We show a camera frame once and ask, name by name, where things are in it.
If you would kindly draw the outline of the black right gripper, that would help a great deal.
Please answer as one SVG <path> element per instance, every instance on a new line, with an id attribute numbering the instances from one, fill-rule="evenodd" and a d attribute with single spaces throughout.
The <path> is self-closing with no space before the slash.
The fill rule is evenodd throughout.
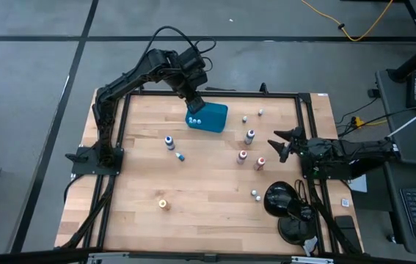
<path id="1" fill-rule="evenodd" d="M 278 153 L 280 163 L 285 163 L 290 153 L 314 158 L 318 156 L 318 139 L 307 139 L 302 127 L 295 127 L 289 131 L 274 131 L 274 134 L 289 142 L 285 145 L 285 143 L 268 140 L 268 143 Z"/>

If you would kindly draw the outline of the teal plastic bin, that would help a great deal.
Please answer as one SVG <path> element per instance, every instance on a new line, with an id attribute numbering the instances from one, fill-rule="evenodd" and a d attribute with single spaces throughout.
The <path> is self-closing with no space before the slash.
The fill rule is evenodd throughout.
<path id="1" fill-rule="evenodd" d="M 185 121 L 190 128 L 221 133 L 225 128 L 227 113 L 228 107 L 226 105 L 206 102 L 205 106 L 196 114 L 187 111 Z M 196 120 L 202 120 L 202 123 L 200 125 L 193 124 L 192 122 L 190 123 L 189 117 Z"/>

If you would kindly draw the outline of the black desk lamp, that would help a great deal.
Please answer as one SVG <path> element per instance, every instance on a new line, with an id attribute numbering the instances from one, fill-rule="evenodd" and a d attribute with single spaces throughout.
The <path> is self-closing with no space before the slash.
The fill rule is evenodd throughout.
<path id="1" fill-rule="evenodd" d="M 272 183 L 264 194 L 263 206 L 270 216 L 278 218 L 280 237 L 289 244 L 303 245 L 316 236 L 315 210 L 288 183 Z"/>

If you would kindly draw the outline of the yellow plug connector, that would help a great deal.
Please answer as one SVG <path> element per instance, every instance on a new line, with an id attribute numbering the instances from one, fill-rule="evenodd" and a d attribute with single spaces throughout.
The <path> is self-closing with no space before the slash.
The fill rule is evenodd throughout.
<path id="1" fill-rule="evenodd" d="M 351 118 L 351 124 L 354 128 L 360 128 L 364 126 L 377 126 L 377 125 L 385 124 L 386 122 L 387 122 L 386 120 L 377 121 L 377 122 L 365 122 L 360 117 Z"/>

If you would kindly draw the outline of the black phone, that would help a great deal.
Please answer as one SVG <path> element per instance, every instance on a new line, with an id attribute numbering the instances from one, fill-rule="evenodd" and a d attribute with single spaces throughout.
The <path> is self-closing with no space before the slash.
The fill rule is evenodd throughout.
<path id="1" fill-rule="evenodd" d="M 349 244 L 351 244 L 359 253 L 362 253 L 360 240 L 353 218 L 351 216 L 336 216 L 335 222 L 340 231 L 343 233 L 343 237 L 347 239 Z"/>

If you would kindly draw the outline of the white rod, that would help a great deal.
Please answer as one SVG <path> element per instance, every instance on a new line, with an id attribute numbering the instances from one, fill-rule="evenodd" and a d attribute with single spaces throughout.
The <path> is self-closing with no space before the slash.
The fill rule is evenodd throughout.
<path id="1" fill-rule="evenodd" d="M 394 130 L 393 132 L 389 133 L 386 138 L 390 139 L 392 138 L 395 134 L 397 134 L 398 132 L 400 132 L 401 130 L 405 129 L 405 127 L 407 127 L 408 125 L 412 124 L 414 121 L 416 121 L 416 116 L 413 117 L 412 119 L 410 119 L 409 121 L 405 122 L 403 125 L 401 125 L 400 127 L 398 127 L 396 130 Z"/>

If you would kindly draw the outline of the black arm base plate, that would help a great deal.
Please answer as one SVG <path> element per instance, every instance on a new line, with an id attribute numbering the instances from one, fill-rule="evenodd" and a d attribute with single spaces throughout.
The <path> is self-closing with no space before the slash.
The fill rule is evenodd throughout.
<path id="1" fill-rule="evenodd" d="M 350 160 L 336 155 L 333 150 L 299 155 L 302 175 L 312 180 L 347 180 L 350 178 Z"/>
<path id="2" fill-rule="evenodd" d="M 93 147 L 79 147 L 76 154 L 67 154 L 73 162 L 71 172 L 75 175 L 118 175 L 123 164 L 124 149 L 114 148 L 114 163 L 111 166 L 99 164 Z"/>

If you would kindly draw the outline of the black metal table frame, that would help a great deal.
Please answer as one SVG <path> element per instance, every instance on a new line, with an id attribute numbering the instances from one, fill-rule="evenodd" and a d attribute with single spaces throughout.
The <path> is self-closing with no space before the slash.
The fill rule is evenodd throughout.
<path id="1" fill-rule="evenodd" d="M 88 235 L 90 246 L 106 251 L 200 254 L 301 255 L 300 246 L 285 242 L 277 218 L 263 207 L 263 195 L 274 182 L 294 183 L 302 176 L 299 159 L 280 163 L 268 140 L 274 131 L 316 124 L 315 133 L 336 136 L 329 97 L 296 93 L 223 92 L 205 95 L 208 102 L 225 104 L 225 129 L 212 133 L 186 125 L 186 106 L 165 91 L 144 90 L 117 106 L 114 143 L 125 151 L 120 173 L 113 179 L 108 208 Z M 263 115 L 258 116 L 259 109 Z M 245 144 L 248 130 L 255 131 Z M 171 136 L 174 150 L 164 138 Z M 242 150 L 247 159 L 238 164 Z M 176 153 L 184 156 L 180 161 Z M 266 162 L 254 170 L 260 158 Z M 257 202 L 251 195 L 256 190 Z M 171 204 L 168 211 L 158 201 Z"/>

